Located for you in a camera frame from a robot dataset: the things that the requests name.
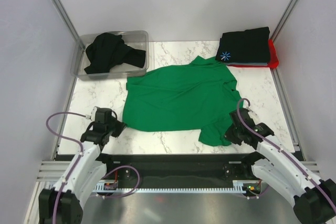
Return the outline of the green t shirt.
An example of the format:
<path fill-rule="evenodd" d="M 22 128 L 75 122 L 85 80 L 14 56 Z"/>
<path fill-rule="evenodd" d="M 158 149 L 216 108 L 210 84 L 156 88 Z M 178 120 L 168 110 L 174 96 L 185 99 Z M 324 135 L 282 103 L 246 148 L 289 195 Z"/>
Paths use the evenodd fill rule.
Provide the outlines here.
<path fill-rule="evenodd" d="M 225 133 L 229 114 L 241 99 L 237 80 L 215 60 L 196 57 L 186 65 L 152 70 L 130 77 L 122 120 L 142 132 L 200 130 L 199 142 L 229 146 Z"/>

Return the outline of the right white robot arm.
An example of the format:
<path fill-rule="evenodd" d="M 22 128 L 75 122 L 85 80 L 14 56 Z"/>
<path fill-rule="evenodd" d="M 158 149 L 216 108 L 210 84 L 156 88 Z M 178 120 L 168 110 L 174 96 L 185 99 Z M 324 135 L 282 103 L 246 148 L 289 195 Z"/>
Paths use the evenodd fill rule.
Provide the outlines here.
<path fill-rule="evenodd" d="M 326 223 L 335 217 L 335 182 L 305 167 L 265 123 L 234 119 L 225 137 L 254 149 L 242 159 L 241 174 L 274 189 L 291 205 L 300 223 Z"/>

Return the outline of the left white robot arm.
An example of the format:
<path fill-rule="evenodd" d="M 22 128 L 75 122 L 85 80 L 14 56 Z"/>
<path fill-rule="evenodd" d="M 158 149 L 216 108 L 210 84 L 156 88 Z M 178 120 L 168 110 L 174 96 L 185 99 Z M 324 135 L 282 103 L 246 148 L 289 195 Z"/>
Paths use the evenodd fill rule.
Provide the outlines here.
<path fill-rule="evenodd" d="M 79 151 L 65 172 L 51 189 L 39 194 L 39 223 L 81 223 L 86 201 L 98 181 L 115 173 L 113 163 L 97 158 L 109 138 L 118 137 L 126 127 L 115 118 L 89 124 L 80 138 Z"/>

